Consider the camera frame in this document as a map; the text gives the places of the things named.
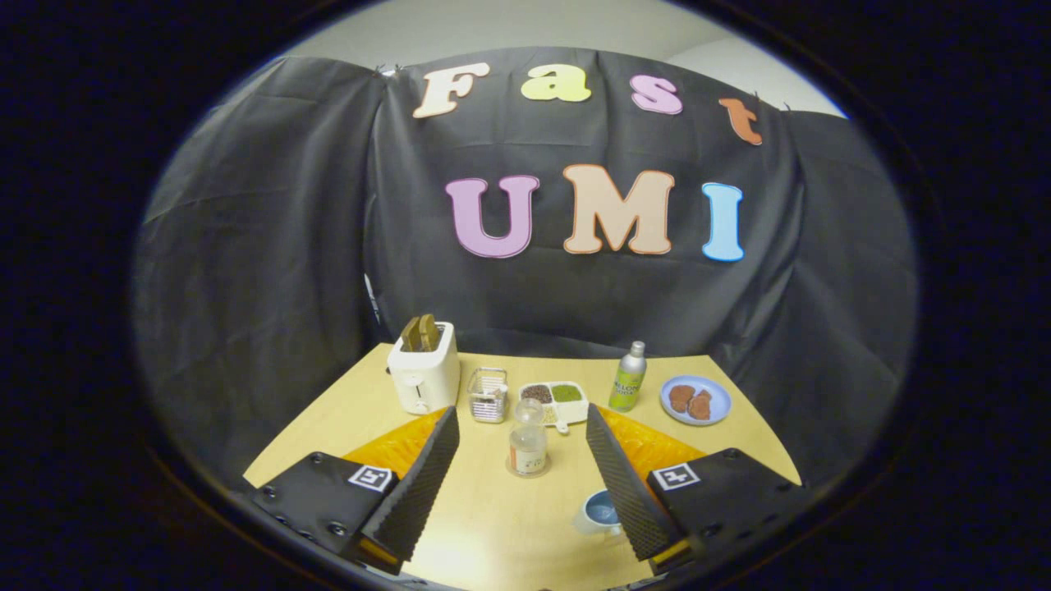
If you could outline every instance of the white wall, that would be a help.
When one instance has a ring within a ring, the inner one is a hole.
[[[702,16],[661,0],[390,0],[344,17],[285,55],[365,67],[500,47],[571,46],[664,61],[778,108],[843,117],[791,68]]]
[[[392,0],[336,21],[286,54],[390,68],[536,45],[662,60],[729,35],[661,0]]]
[[[845,117],[805,78],[786,64],[740,38],[702,43],[667,58],[667,63],[698,72],[784,110],[809,110]]]

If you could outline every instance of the small metal basket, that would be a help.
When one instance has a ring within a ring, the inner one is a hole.
[[[471,415],[481,423],[502,423],[508,406],[508,372],[498,367],[479,367],[471,374],[467,393]]]

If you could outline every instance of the blue plate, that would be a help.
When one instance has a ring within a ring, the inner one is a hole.
[[[698,421],[685,412],[676,412],[673,410],[668,394],[672,392],[672,388],[676,386],[689,386],[698,392],[707,390],[712,394],[712,402],[709,403],[712,419],[708,421]],[[733,406],[733,403],[730,402],[729,392],[712,380],[701,378],[700,375],[678,375],[664,382],[664,385],[660,389],[660,405],[664,407],[664,412],[667,412],[672,415],[672,419],[680,423],[685,423],[686,425],[713,425],[729,414],[729,408]]]

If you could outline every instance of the toaster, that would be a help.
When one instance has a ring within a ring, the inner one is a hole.
[[[387,367],[397,390],[401,408],[412,414],[427,414],[456,404],[460,366],[456,354],[456,332],[448,322],[435,322],[440,338],[433,351],[407,351],[403,339],[387,355]]]

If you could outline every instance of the letter m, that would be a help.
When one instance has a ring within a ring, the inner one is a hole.
[[[563,244],[574,254],[598,252],[602,241],[595,236],[596,222],[602,226],[610,248],[620,250],[627,243],[639,254],[663,254],[672,249],[667,240],[667,196],[675,179],[667,172],[643,170],[635,179],[627,198],[613,184],[605,168],[594,164],[568,166],[562,175],[573,183],[576,206],[573,236]]]

